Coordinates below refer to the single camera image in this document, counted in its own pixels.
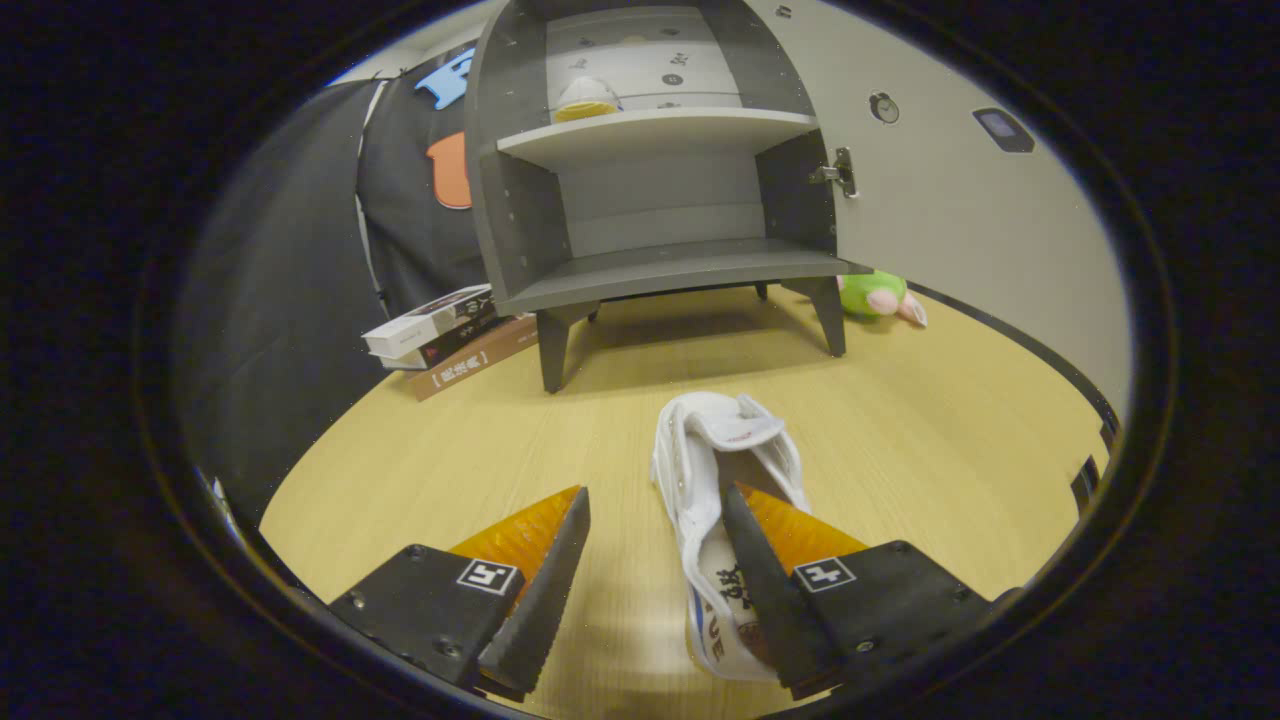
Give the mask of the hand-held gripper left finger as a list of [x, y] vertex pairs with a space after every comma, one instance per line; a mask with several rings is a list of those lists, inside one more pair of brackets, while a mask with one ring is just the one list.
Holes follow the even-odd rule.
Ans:
[[571, 486], [448, 550], [407, 544], [329, 609], [443, 682], [520, 702], [556, 642], [590, 525], [588, 488]]

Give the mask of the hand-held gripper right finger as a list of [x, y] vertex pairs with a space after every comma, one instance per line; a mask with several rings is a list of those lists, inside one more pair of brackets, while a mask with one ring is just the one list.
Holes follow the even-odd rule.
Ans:
[[723, 492], [722, 507], [771, 661], [795, 700], [925, 689], [1020, 594], [987, 598], [904, 539], [864, 544], [744, 483]]

